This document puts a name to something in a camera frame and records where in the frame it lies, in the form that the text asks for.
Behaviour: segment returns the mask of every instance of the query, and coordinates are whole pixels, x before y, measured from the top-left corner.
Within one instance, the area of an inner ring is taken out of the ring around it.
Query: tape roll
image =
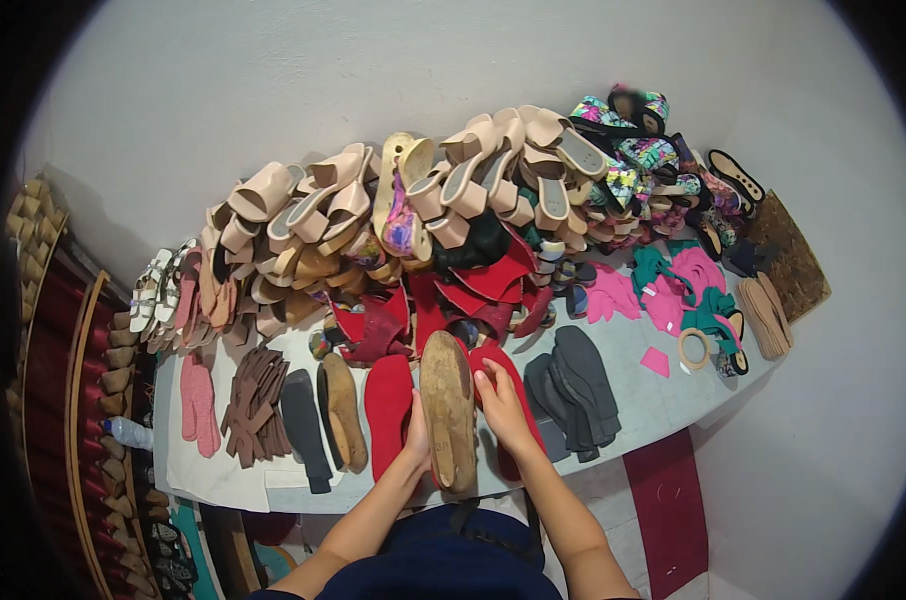
[[[684,352],[684,342],[691,335],[698,337],[699,341],[702,342],[702,358],[696,363],[687,358],[687,354]],[[710,340],[707,339],[707,335],[703,331],[696,327],[689,327],[679,332],[676,348],[679,350],[679,362],[686,365],[689,369],[702,369],[710,362]]]

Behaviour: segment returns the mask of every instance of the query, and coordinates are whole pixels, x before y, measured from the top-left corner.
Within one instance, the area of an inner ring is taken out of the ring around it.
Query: stack of insoles
[[[590,337],[575,325],[556,330],[552,354],[540,354],[527,364],[523,384],[547,455],[554,462],[569,452],[576,452],[581,463],[590,462],[620,430],[603,359]],[[562,438],[565,447],[559,446]]]
[[[252,467],[254,460],[270,460],[293,451],[278,407],[289,366],[279,351],[260,345],[243,356],[236,368],[219,432],[226,436],[229,430],[226,452],[239,454],[243,469]]]
[[[789,353],[793,333],[770,277],[759,271],[756,279],[743,279],[736,284],[736,295],[763,358],[774,360]]]

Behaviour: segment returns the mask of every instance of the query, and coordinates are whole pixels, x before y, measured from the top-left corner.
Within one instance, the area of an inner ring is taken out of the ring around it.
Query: white table
[[[615,252],[611,256],[590,252],[582,258],[609,264],[624,275],[628,275],[630,271],[625,266],[625,261],[630,259],[627,251]],[[724,274],[727,293],[734,293],[740,277],[728,271]],[[728,379],[722,379],[717,375],[714,365],[718,348],[715,342],[711,342],[713,356],[710,363],[700,370],[692,371],[692,374],[687,374],[680,366],[677,339],[665,331],[656,330],[645,312],[639,320],[629,320],[622,314],[615,313],[610,321],[600,320],[589,324],[585,318],[567,317],[563,302],[561,298],[555,304],[557,319],[553,327],[541,329],[521,340],[515,340],[510,336],[504,350],[522,375],[527,362],[542,353],[552,351],[554,335],[558,328],[573,325],[583,329],[603,357],[623,429],[616,434],[615,440],[610,445],[600,449],[600,458],[595,461],[578,462],[576,454],[573,453],[566,459],[556,462],[556,470],[561,475],[595,467],[695,424],[733,396],[750,387],[777,365],[777,362],[763,359],[753,331],[747,324],[743,337],[743,349],[749,361],[749,372],[746,375]],[[323,315],[323,310],[317,311],[312,318],[306,319],[267,344],[268,347],[283,352],[284,358],[291,363],[290,372],[299,368],[307,369],[314,380],[314,386],[318,362],[309,352],[307,339],[309,332],[319,326]],[[255,346],[254,337],[251,335],[250,342],[239,348],[224,345],[222,340],[218,340],[215,344],[215,353],[214,344],[203,349],[204,361],[208,365],[212,363],[211,374],[216,393],[218,424],[229,403],[231,378],[236,365],[239,364],[243,354]],[[695,348],[697,344],[695,341],[688,343],[693,344],[690,348]],[[668,379],[639,364],[640,358],[651,346],[669,356]],[[330,493],[313,494],[308,486],[290,486],[305,481],[303,466],[296,462],[294,457],[284,457],[273,463],[257,462],[254,468],[243,469],[241,472],[238,459],[231,458],[226,453],[225,439],[213,459],[202,458],[196,450],[195,442],[184,441],[179,429],[182,414],[179,380],[184,354],[185,352],[181,351],[179,354],[164,357],[156,374],[153,396],[155,427],[153,456],[156,486],[160,490],[207,504],[245,510],[342,514],[349,511],[374,485],[372,470],[367,466],[360,474],[349,472],[342,474],[339,483],[336,479],[331,481],[331,484],[336,485]],[[693,351],[690,351],[690,354],[696,356]],[[362,397],[367,371],[364,369],[352,371],[358,396]],[[414,382],[417,375],[416,372],[413,373]],[[360,416],[363,435],[369,446],[370,427],[362,399]],[[441,493],[429,482],[427,474],[426,481],[418,487],[417,494],[411,498],[408,506],[430,506],[470,496],[498,495],[519,487],[517,483],[499,477],[496,468],[495,438],[487,427],[482,413],[478,415],[477,434],[479,447],[475,490],[463,496]],[[219,469],[213,468],[214,462]]]

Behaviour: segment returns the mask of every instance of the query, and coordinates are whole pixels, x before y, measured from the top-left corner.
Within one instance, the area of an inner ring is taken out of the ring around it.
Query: black insole
[[[317,405],[313,402],[310,373],[305,368],[298,368],[283,380],[280,409],[286,436],[306,466],[310,492],[329,494],[329,479],[333,472],[327,462],[324,439],[320,433],[320,420],[317,418]]]

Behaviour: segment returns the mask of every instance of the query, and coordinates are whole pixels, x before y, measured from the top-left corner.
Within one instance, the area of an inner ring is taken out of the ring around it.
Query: pink felt
[[[720,288],[720,292],[727,293],[727,279],[723,271],[711,260],[702,247],[687,247],[673,257],[670,271],[678,278],[684,278],[693,287],[690,292],[694,296],[693,306],[699,306],[703,299],[703,292],[709,287]]]
[[[720,325],[726,326],[726,328],[728,330],[733,332],[733,341],[736,342],[736,348],[738,350],[742,351],[743,342],[741,342],[739,336],[736,335],[736,329],[734,329],[734,324],[731,323],[730,320],[728,318],[724,317],[723,315],[713,315],[713,318],[716,319],[716,321],[719,322]]]
[[[629,277],[620,274],[610,265],[590,261],[596,269],[596,283],[586,289],[586,320],[596,323],[600,318],[614,318],[621,312],[627,319],[639,319],[639,301]]]
[[[670,357],[652,346],[646,348],[646,354],[643,354],[639,364],[664,378],[670,377]]]
[[[643,294],[643,304],[646,305],[646,312],[650,315],[652,324],[657,331],[666,331],[679,338],[683,330],[680,323],[684,319],[684,309],[691,309],[684,302],[686,286],[673,277],[660,274],[656,281],[647,287],[654,292],[653,295]]]
[[[220,429],[214,413],[213,380],[210,371],[197,352],[190,352],[183,359],[179,390],[183,402],[193,408],[195,415],[196,449],[200,456],[210,458],[220,449]]]
[[[197,440],[197,413],[193,408],[193,368],[191,368],[193,353],[187,354],[179,368],[179,401],[183,408],[182,425],[179,428],[184,442]]]

